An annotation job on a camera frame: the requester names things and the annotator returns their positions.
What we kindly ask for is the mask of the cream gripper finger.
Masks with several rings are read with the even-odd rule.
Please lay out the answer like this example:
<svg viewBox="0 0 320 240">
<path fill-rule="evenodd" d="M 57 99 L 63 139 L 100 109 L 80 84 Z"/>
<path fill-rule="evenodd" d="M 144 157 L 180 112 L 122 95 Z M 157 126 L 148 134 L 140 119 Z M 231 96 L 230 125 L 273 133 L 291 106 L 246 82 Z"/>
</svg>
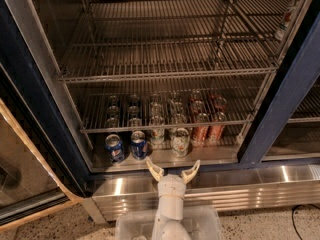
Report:
<svg viewBox="0 0 320 240">
<path fill-rule="evenodd" d="M 201 161 L 197 160 L 192 168 L 183 170 L 181 172 L 181 178 L 185 184 L 188 184 L 197 174 L 201 165 Z"/>
<path fill-rule="evenodd" d="M 153 178 L 157 182 L 159 182 L 164 176 L 164 170 L 161 167 L 155 165 L 149 157 L 146 158 L 146 164 Z"/>
</svg>

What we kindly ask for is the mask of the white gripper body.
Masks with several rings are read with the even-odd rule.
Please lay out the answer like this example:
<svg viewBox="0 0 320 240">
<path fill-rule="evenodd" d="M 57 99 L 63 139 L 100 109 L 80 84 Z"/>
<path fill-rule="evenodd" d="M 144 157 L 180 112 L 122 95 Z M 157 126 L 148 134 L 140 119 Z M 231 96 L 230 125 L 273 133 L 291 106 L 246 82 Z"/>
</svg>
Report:
<svg viewBox="0 0 320 240">
<path fill-rule="evenodd" d="M 186 185 L 181 177 L 168 174 L 158 182 L 158 197 L 175 196 L 183 198 Z"/>
</svg>

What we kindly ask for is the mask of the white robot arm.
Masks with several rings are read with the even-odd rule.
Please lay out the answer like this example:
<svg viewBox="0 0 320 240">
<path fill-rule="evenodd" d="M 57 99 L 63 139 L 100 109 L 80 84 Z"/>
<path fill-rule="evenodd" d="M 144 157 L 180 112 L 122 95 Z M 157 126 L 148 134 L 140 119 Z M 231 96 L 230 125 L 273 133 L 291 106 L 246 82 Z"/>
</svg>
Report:
<svg viewBox="0 0 320 240">
<path fill-rule="evenodd" d="M 164 174 L 164 169 L 155 165 L 149 158 L 147 167 L 158 182 L 158 208 L 156 211 L 152 240 L 191 240 L 183 219 L 186 185 L 196 176 L 200 161 L 197 160 L 191 169 L 183 170 L 181 175 Z"/>
</svg>

